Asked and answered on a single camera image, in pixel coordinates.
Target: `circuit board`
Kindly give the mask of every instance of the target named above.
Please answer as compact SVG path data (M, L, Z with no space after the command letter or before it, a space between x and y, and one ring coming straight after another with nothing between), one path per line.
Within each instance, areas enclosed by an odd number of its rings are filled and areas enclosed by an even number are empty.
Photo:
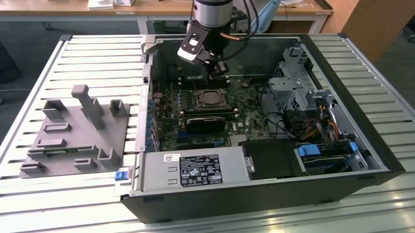
M233 144L229 140L232 135L245 135L247 140L271 137L257 105L263 84L247 85L244 78L229 78L229 81L228 87L223 89L225 103L237 108L237 117L225 121L223 132L211 134L188 134L180 129L180 111L185 103L195 104L193 96L200 90L181 90L175 83L169 83L161 92L157 113L161 151L196 149L197 145L207 144L212 147L229 147Z

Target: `blue tab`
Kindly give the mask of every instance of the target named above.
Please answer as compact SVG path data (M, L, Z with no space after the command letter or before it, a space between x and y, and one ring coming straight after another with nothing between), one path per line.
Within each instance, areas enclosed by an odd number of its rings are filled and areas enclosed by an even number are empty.
M115 181L125 181L128 180L128 171L117 171L115 173Z
M316 144L301 145L300 148L304 150L304 154L307 155L320 155L320 150Z
M300 157L303 157L305 155L304 149L300 147L300 148L297 148L297 151L299 151Z
M349 143L349 147L351 147L351 149L352 149L352 152L357 152L359 148L357 148L357 145L356 145L355 142L351 142L351 143Z

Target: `gray plastic part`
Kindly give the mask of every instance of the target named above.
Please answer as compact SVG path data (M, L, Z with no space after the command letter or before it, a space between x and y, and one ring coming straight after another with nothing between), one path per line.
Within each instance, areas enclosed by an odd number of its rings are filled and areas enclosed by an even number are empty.
M50 121L55 121L63 119L59 111L65 109L67 108L60 100L48 100L41 111L44 112L46 118L49 118Z
M91 169L91 168L96 168L96 163L93 162L92 158L75 159L73 166L79 170Z
M113 148L111 148L109 156L107 155L103 149L99 149L97 160L105 167L119 166L120 164L119 155L116 154Z
M20 170L24 173L42 173L45 168L46 167L41 163L33 162L21 164Z
M44 119L34 144L26 153L28 158L22 164L20 177L36 178L116 171L123 161L129 105L121 105L125 114L117 117L113 117L109 104L100 106L103 114L99 118L105 125L101 130L95 128L91 118L85 117L83 113L85 107L65 107L59 100L53 100L48 106L55 106L63 118L53 121L48 117ZM85 162L91 159L92 162L88 166L79 165L77 162L75 166L73 161L79 161L77 159Z
M111 100L109 110L111 110L113 117L125 117L127 116L127 111L125 111L125 106L123 104L123 100Z
M53 139L40 139L37 141L36 147L50 148L50 147L64 147L67 141L63 138Z
M89 118L95 128L101 130L105 127L104 121L101 119L103 108L96 99L91 99L88 95L88 86L87 85L75 85L72 88L72 97L79 99L80 104L83 105L83 112Z
M53 123L53 124L44 125L42 130L46 133L69 131L71 125L69 125L69 123Z

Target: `aluminum work table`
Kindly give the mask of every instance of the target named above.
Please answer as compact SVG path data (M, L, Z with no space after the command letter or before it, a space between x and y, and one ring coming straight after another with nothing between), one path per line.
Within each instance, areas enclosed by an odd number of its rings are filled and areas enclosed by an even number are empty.
M135 162L143 62L140 35L80 35L59 41L0 146L1 232L409 232L415 225L415 113L347 38L311 35L407 173L340 202L231 216L143 224L119 202L113 172L20 179L20 166L41 127L41 107L75 84L101 104L131 104L123 165Z

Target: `warning label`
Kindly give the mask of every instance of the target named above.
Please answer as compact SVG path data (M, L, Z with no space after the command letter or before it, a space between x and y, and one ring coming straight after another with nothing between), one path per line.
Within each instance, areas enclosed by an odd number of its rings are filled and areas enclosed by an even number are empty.
M223 183L217 154L180 157L183 187Z

